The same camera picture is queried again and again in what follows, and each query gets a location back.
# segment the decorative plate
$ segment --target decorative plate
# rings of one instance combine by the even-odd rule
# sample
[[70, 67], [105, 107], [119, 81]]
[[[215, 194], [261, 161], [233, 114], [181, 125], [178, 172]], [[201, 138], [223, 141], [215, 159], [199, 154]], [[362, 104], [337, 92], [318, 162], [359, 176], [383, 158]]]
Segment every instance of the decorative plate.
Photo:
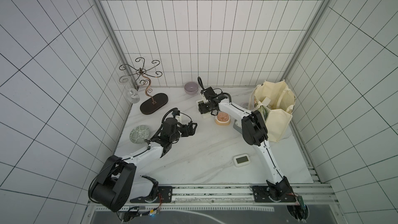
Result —
[[130, 141], [135, 144], [142, 144], [148, 139], [150, 134], [147, 126], [137, 126], [130, 132]]

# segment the beige tote bag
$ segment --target beige tote bag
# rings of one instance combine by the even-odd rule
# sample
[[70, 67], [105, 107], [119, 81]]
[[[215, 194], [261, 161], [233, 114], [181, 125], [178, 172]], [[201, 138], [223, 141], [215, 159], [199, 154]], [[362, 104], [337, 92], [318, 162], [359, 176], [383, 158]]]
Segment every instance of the beige tote bag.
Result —
[[263, 115], [268, 141], [281, 140], [292, 119], [295, 102], [296, 97], [285, 80], [277, 83], [264, 81], [256, 86], [250, 96], [249, 109], [259, 110]]

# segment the pet food bowl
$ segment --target pet food bowl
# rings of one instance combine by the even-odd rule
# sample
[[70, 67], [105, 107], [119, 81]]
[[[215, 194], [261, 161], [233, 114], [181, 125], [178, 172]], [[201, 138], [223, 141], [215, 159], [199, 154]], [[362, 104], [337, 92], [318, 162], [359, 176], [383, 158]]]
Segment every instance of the pet food bowl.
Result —
[[189, 95], [195, 95], [199, 90], [199, 85], [196, 82], [187, 82], [184, 85], [184, 90]]

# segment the metal jewelry tree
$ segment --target metal jewelry tree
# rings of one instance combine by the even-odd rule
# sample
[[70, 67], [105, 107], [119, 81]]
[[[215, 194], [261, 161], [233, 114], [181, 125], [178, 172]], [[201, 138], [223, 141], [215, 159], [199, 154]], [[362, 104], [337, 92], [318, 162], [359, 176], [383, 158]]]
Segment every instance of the metal jewelry tree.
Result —
[[134, 76], [136, 75], [137, 78], [135, 79], [134, 83], [137, 86], [142, 87], [142, 86], [148, 85], [147, 88], [145, 89], [145, 94], [147, 96], [149, 96], [150, 99], [146, 100], [145, 102], [143, 102], [141, 104], [140, 110], [143, 114], [151, 114], [151, 113], [156, 112], [162, 106], [164, 106], [169, 100], [167, 95], [164, 93], [158, 93], [158, 94], [155, 94], [154, 96], [151, 96], [148, 94], [148, 93], [152, 92], [152, 88], [150, 88], [151, 83], [152, 83], [150, 77], [159, 78], [163, 75], [163, 73], [160, 71], [156, 71], [156, 69], [155, 69], [154, 72], [155, 72], [156, 76], [152, 76], [152, 75], [147, 74], [147, 72], [149, 72], [149, 70], [151, 70], [151, 69], [155, 68], [157, 65], [159, 65], [160, 62], [158, 60], [153, 60], [152, 64], [154, 64], [154, 66], [149, 69], [145, 69], [144, 68], [145, 67], [145, 59], [144, 58], [138, 57], [137, 59], [135, 59], [135, 61], [136, 62], [142, 61], [142, 67], [140, 67], [139, 69], [136, 69], [135, 67], [133, 67], [129, 64], [120, 65], [120, 67], [119, 67], [120, 70], [126, 70], [126, 65], [127, 65], [127, 66], [131, 67], [132, 69], [134, 69], [135, 72], [133, 72], [130, 75], [123, 75], [123, 76], [119, 77], [119, 82], [122, 84], [125, 84], [131, 80], [131, 77], [134, 78]]

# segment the marble table surface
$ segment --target marble table surface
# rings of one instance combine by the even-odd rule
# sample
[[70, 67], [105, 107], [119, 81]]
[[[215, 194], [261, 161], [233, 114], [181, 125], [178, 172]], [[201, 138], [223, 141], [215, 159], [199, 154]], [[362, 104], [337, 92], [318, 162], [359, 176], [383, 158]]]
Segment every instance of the marble table surface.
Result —
[[[232, 101], [237, 104], [248, 102], [253, 89], [222, 88], [224, 92], [231, 94]], [[203, 119], [196, 105], [196, 101], [201, 98], [199, 93], [187, 95], [183, 88], [164, 87], [153, 88], [152, 94], [156, 93], [166, 93], [168, 103], [155, 113], [144, 115], [139, 107], [148, 97], [144, 88], [139, 90], [141, 100], [132, 106], [115, 151], [116, 156], [129, 155], [146, 146], [130, 141], [129, 135], [134, 127], [146, 125], [150, 128], [152, 136], [159, 128], [164, 114], [177, 107], [198, 123], [196, 134], [180, 138], [165, 156], [149, 163], [140, 174], [155, 178], [160, 184], [266, 183], [267, 175], [256, 151], [233, 128], [233, 119], [228, 126], [217, 125], [213, 117]], [[187, 117], [183, 117], [183, 124], [188, 120]], [[290, 183], [313, 183], [290, 127], [279, 143], [270, 142], [270, 146], [279, 167]], [[235, 167], [232, 158], [243, 153], [250, 156], [251, 163]]]

